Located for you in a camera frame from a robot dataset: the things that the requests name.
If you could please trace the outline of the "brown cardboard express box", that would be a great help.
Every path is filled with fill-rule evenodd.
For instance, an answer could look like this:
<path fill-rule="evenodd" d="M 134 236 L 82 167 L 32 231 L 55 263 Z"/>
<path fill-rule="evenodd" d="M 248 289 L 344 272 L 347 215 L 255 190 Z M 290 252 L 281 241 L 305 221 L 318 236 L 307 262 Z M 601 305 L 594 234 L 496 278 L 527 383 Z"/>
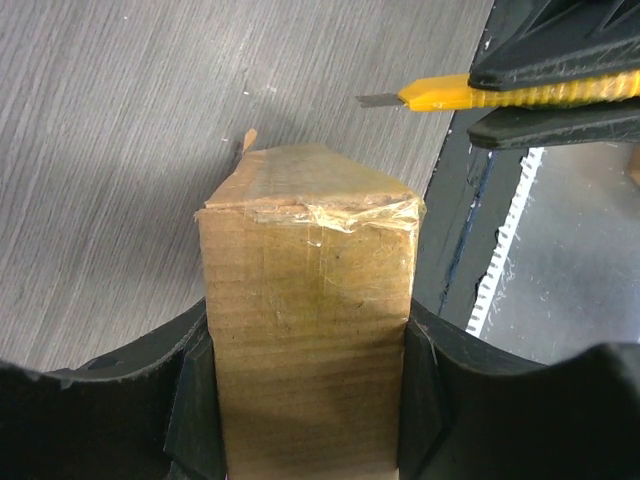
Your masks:
<path fill-rule="evenodd" d="M 256 137 L 196 215 L 227 474 L 395 479 L 424 201 L 323 145 Z"/>

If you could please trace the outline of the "yellow utility knife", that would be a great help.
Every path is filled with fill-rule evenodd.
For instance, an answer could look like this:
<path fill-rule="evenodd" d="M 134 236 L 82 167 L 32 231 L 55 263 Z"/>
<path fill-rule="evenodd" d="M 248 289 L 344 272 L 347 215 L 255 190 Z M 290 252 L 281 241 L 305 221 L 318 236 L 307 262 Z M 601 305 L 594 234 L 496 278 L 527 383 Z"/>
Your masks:
<path fill-rule="evenodd" d="M 473 88 L 468 74 L 418 79 L 397 93 L 362 95 L 364 108 L 404 106 L 415 112 L 496 107 L 574 107 L 623 101 L 639 95 L 637 70 L 559 83 L 493 91 Z"/>

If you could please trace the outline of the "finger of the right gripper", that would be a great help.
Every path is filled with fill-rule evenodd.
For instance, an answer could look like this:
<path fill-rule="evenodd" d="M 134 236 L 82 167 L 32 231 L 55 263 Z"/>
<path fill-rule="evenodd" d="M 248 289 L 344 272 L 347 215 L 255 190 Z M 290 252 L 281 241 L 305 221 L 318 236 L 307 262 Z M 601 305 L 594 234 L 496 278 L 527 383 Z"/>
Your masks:
<path fill-rule="evenodd" d="M 469 84 L 511 91 L 638 68 L 637 1 L 543 1 L 471 69 Z"/>
<path fill-rule="evenodd" d="M 490 150 L 639 141 L 639 104 L 612 102 L 561 109 L 498 108 L 468 128 Z"/>

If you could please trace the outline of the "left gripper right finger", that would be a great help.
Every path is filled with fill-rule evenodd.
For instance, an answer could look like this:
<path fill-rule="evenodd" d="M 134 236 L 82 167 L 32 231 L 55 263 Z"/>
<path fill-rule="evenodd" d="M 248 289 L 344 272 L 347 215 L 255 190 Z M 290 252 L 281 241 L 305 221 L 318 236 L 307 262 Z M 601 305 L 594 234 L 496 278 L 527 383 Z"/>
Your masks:
<path fill-rule="evenodd" d="M 639 348 L 545 366 L 413 303 L 398 463 L 404 479 L 635 479 Z"/>

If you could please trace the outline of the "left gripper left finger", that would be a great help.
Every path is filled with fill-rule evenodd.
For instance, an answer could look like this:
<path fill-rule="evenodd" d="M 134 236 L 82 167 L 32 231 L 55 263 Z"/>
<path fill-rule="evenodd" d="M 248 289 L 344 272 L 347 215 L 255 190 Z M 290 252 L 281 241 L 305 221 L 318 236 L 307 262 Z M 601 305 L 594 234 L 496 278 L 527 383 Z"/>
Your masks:
<path fill-rule="evenodd" d="M 204 301 L 81 367 L 1 364 L 4 479 L 223 479 Z"/>

